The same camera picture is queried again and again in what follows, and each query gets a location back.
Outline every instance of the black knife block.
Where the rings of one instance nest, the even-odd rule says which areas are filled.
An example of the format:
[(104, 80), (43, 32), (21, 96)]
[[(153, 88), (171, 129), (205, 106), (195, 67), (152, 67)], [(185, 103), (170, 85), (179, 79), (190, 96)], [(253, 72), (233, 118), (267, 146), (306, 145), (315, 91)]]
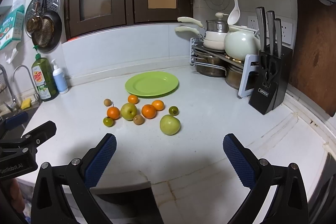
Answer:
[(269, 45), (265, 51), (259, 51), (259, 76), (256, 80), (249, 104), (265, 115), (280, 105), (286, 94), (289, 74), (292, 65), (293, 50), (282, 46), (281, 57), (269, 53)]

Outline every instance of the plate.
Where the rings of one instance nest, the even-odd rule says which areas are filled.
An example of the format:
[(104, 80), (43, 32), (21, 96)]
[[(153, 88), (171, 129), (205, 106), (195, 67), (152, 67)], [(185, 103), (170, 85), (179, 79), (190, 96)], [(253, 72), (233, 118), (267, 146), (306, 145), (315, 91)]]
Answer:
[(125, 89), (137, 96), (158, 96), (174, 90), (179, 84), (176, 76), (164, 71), (149, 71), (135, 75), (125, 83)]

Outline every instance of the metal bolt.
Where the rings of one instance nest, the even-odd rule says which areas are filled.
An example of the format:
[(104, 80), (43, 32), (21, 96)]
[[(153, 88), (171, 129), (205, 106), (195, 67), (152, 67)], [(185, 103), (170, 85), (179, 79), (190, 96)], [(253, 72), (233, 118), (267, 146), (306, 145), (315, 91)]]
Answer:
[(293, 168), (294, 170), (298, 169), (299, 167), (297, 166), (297, 164), (295, 163), (291, 163), (291, 168)]
[(46, 169), (48, 167), (48, 165), (49, 165), (49, 163), (44, 162), (44, 163), (41, 164), (41, 168)]
[(260, 159), (260, 164), (262, 165), (262, 166), (266, 166), (266, 165), (268, 165), (268, 161), (267, 160), (265, 160), (265, 159)]
[(76, 158), (76, 159), (73, 159), (73, 160), (71, 161), (71, 164), (72, 164), (72, 165), (78, 165), (80, 162), (81, 162), (81, 160)]

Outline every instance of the orange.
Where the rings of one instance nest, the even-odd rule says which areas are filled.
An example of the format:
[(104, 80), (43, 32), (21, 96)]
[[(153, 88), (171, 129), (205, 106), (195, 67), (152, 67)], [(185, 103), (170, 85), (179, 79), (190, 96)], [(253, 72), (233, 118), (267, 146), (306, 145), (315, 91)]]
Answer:
[(161, 100), (155, 100), (152, 102), (152, 106), (155, 107), (157, 111), (161, 111), (165, 108), (165, 104)]
[(120, 110), (116, 106), (112, 106), (107, 110), (107, 116), (116, 120), (120, 117)]
[(153, 119), (156, 115), (156, 109), (152, 105), (144, 105), (141, 110), (142, 115), (147, 119)]
[(131, 94), (130, 96), (128, 96), (128, 102), (132, 104), (136, 104), (139, 102), (139, 99), (137, 96)]

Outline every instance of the tissue packet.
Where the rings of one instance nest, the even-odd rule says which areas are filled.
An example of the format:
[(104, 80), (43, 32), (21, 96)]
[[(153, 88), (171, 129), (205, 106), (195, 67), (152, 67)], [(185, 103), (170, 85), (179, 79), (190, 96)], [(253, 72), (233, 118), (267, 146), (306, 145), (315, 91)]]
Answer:
[(5, 17), (0, 28), (0, 50), (11, 42), (16, 42), (17, 44), (21, 41), (24, 15), (25, 7), (21, 5)]

